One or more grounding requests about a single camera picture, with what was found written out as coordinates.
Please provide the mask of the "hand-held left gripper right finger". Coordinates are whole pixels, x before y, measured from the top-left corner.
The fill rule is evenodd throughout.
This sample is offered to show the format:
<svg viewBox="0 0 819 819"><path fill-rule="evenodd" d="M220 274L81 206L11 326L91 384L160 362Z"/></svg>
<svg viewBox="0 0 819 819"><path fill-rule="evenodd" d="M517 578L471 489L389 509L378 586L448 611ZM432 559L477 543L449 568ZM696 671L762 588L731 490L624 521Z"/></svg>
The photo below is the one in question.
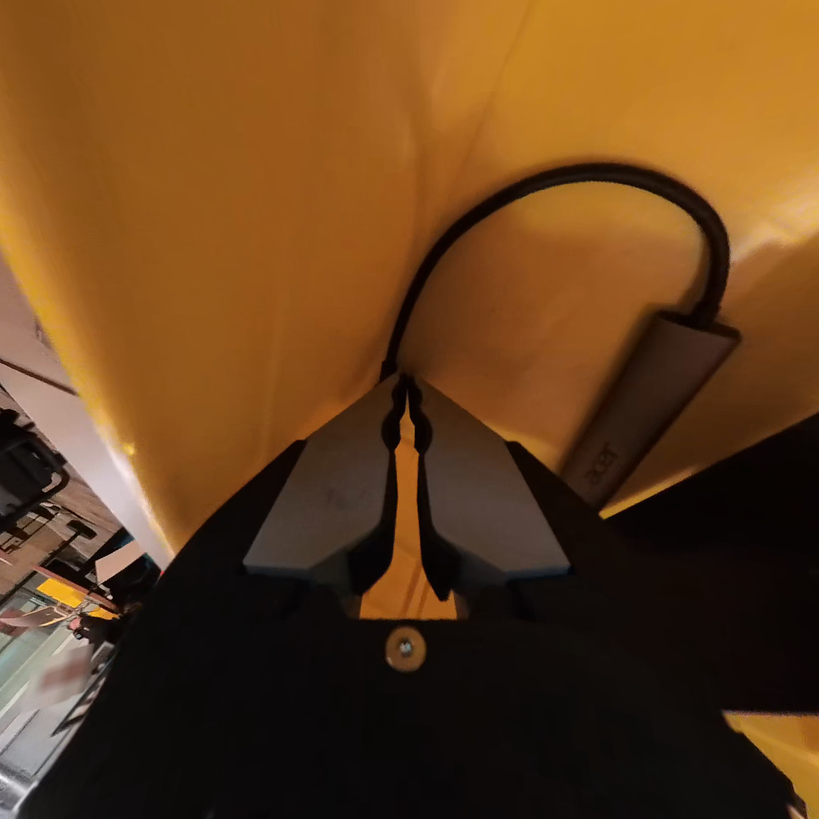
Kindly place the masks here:
<svg viewBox="0 0 819 819"><path fill-rule="evenodd" d="M505 439L422 380L408 380L408 409L421 558L436 597L566 575L568 556Z"/></svg>

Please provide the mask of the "black hub cable silver plug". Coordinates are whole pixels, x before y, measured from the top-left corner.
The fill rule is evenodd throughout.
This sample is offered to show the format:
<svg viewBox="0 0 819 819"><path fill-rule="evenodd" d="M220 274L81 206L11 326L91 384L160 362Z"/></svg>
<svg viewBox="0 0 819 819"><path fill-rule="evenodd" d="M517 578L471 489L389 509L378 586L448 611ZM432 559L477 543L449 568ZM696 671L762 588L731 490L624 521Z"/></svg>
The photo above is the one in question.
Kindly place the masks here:
<svg viewBox="0 0 819 819"><path fill-rule="evenodd" d="M699 300L685 319L693 328L716 322L726 293L732 262L729 233L720 214L696 190L654 169L617 162L587 162L541 170L479 201L455 220L420 262L401 302L378 373L381 383L398 371L398 357L415 306L436 266L468 231L499 210L539 192L585 183L607 183L650 193L679 208L697 225L706 251L704 284Z"/></svg>

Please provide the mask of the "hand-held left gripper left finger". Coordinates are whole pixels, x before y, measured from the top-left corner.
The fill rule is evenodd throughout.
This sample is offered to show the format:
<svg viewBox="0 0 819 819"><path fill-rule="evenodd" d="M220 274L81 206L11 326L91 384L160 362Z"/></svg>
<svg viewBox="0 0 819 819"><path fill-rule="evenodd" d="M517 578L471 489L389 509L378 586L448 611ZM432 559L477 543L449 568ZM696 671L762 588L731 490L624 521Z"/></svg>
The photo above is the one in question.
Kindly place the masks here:
<svg viewBox="0 0 819 819"><path fill-rule="evenodd" d="M362 595L389 568L406 380L392 375L304 442L252 543L248 572Z"/></svg>

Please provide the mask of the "grey metal usb hub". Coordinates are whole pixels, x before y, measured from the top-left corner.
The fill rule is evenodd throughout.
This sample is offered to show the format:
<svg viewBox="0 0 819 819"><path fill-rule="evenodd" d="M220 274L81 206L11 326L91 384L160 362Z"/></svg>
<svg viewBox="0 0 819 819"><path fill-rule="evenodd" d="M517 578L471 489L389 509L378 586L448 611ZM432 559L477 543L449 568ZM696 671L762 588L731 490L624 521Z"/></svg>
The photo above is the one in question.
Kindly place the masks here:
<svg viewBox="0 0 819 819"><path fill-rule="evenodd" d="M560 468L562 480L599 511L615 497L742 339L715 322L656 313L626 356Z"/></svg>

